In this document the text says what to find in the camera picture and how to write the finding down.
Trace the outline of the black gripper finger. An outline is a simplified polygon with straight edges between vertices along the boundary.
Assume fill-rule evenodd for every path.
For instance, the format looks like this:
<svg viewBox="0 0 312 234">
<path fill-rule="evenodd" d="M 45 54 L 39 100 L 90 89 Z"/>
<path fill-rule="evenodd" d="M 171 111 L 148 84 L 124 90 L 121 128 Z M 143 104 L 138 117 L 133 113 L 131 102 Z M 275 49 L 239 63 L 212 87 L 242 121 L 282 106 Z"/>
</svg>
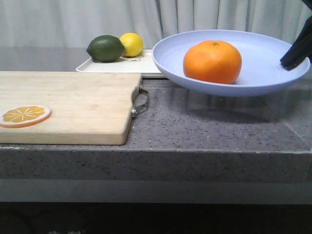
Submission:
<svg viewBox="0 0 312 234">
<path fill-rule="evenodd" d="M 309 17 L 296 41 L 280 59 L 281 65 L 290 71 L 300 65 L 305 58 L 312 60 L 312 18 Z"/>
</svg>

